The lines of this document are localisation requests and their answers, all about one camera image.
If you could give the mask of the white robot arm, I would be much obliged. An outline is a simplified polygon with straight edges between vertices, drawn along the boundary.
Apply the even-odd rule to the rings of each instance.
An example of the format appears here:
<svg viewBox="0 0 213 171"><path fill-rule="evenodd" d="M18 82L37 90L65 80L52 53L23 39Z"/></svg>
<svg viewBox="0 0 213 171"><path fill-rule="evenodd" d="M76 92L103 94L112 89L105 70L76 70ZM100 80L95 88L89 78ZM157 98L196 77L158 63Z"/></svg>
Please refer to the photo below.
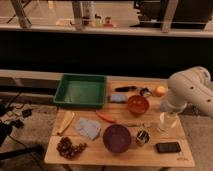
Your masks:
<svg viewBox="0 0 213 171"><path fill-rule="evenodd" d="M168 79L168 91L160 103L158 129L167 132L174 128L178 114L189 103L213 117L213 89L210 84L211 75L204 67L193 67L172 74Z"/></svg>

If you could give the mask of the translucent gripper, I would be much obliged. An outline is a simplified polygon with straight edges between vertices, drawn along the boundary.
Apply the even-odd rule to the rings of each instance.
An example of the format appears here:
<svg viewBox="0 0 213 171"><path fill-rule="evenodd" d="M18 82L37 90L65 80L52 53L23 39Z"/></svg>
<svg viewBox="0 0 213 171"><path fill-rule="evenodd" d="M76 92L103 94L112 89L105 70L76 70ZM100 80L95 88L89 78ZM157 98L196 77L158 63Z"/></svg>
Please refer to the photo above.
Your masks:
<svg viewBox="0 0 213 171"><path fill-rule="evenodd" d="M166 133L176 126L178 115L176 113L162 112L159 117L158 129Z"/></svg>

